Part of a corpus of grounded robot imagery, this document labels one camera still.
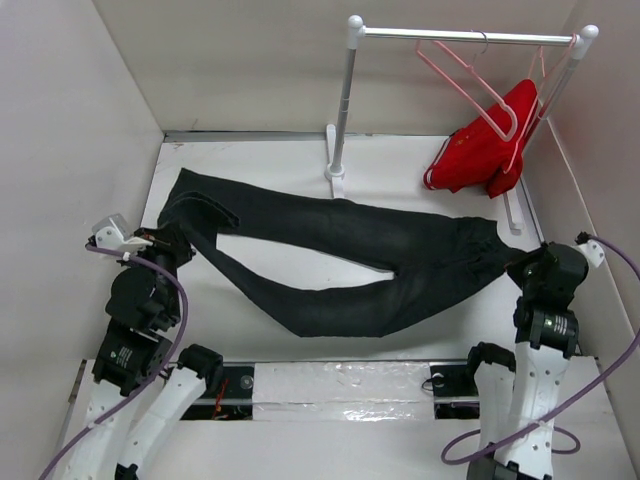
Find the black trousers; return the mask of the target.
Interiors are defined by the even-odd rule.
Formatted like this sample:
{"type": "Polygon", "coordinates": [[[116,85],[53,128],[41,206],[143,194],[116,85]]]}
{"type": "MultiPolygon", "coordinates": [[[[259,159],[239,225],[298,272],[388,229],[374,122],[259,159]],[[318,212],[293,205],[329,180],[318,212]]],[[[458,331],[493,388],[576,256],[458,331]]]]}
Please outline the black trousers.
{"type": "Polygon", "coordinates": [[[500,278],[519,250],[495,221],[448,217],[277,192],[182,170],[158,215],[258,309],[306,338],[382,338],[471,298],[500,278]],[[312,255],[282,283],[222,250],[222,236],[312,255]]]}

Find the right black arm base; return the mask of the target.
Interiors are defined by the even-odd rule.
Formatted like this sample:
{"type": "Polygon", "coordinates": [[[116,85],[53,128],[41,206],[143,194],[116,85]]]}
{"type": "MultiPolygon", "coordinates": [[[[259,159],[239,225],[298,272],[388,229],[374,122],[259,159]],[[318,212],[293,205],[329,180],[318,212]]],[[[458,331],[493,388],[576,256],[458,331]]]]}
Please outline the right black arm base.
{"type": "Polygon", "coordinates": [[[478,391],[464,363],[432,363],[424,386],[432,394],[436,420],[479,418],[478,391]]]}

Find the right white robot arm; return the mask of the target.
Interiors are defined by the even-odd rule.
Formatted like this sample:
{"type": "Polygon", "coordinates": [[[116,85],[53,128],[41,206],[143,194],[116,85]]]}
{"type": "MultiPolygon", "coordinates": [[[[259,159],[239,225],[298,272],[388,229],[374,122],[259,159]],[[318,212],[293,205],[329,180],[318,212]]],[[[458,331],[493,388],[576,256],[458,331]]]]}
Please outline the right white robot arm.
{"type": "Polygon", "coordinates": [[[569,305],[586,279],[586,257],[573,247],[549,243],[510,263],[520,288],[513,315],[515,349],[480,343],[462,369],[465,387],[479,394],[480,458],[470,479],[550,479],[554,423],[560,387],[576,352],[579,324],[569,305]]]}

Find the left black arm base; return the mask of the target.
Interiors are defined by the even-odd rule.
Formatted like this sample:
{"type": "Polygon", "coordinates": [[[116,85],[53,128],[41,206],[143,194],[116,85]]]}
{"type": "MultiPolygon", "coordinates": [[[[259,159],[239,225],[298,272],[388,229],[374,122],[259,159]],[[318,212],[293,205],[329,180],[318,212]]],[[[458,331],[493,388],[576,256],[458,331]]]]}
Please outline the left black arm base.
{"type": "Polygon", "coordinates": [[[219,390],[204,394],[188,413],[195,420],[252,420],[254,385],[254,363],[226,363],[219,390]]]}

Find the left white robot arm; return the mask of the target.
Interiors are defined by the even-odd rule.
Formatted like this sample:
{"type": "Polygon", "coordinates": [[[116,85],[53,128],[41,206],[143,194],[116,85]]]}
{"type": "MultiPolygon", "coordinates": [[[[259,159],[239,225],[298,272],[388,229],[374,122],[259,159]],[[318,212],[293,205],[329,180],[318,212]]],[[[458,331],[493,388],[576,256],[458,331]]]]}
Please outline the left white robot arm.
{"type": "Polygon", "coordinates": [[[223,357],[178,348],[189,303],[179,267],[194,251],[175,225],[95,231],[88,251],[123,267],[105,306],[109,324],[92,369],[83,427],[61,452],[64,479],[140,479],[187,409],[223,384],[223,357]]]}

